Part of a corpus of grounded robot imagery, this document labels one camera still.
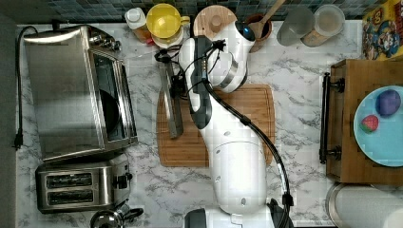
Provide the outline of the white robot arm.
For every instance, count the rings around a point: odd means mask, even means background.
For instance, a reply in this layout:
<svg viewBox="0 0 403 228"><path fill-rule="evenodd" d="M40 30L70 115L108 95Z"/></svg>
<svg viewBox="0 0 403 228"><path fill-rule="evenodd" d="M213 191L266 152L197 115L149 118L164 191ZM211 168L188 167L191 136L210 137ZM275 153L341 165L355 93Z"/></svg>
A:
<svg viewBox="0 0 403 228"><path fill-rule="evenodd" d="M208 151L216 206L188 212L182 228L294 228L284 164L270 139L214 91L240 88L254 31L235 21L214 38L187 39L179 53L190 115Z"/></svg>

